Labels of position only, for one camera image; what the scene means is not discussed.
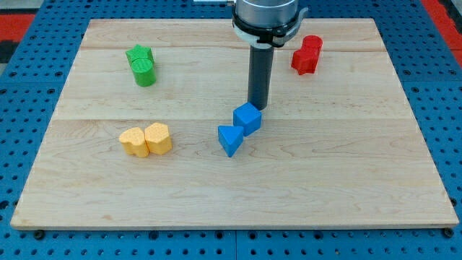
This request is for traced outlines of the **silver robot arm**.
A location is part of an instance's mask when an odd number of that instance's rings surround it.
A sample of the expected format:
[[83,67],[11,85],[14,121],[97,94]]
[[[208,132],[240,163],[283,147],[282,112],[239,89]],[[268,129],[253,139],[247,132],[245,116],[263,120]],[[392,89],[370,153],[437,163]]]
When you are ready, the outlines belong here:
[[293,39],[309,7],[298,0],[194,0],[195,4],[225,4],[232,8],[235,34],[259,49],[281,48]]

